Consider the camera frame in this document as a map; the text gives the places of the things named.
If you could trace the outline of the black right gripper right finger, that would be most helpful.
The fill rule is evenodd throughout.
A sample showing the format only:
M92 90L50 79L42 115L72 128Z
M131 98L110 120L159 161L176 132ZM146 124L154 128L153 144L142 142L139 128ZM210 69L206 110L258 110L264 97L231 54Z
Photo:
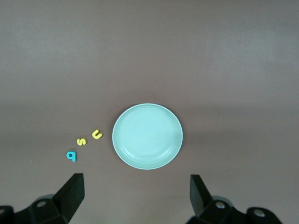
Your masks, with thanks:
M190 177L190 201L195 216L188 224L280 224L270 210L250 207L245 213L221 196L211 196L200 175Z

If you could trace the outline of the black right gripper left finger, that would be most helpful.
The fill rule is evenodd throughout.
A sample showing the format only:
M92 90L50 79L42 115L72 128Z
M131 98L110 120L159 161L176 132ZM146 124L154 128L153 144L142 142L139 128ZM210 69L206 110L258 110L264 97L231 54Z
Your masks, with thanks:
M68 224L84 199L84 175L75 173L55 194L37 198L15 212L9 205L0 207L2 224Z

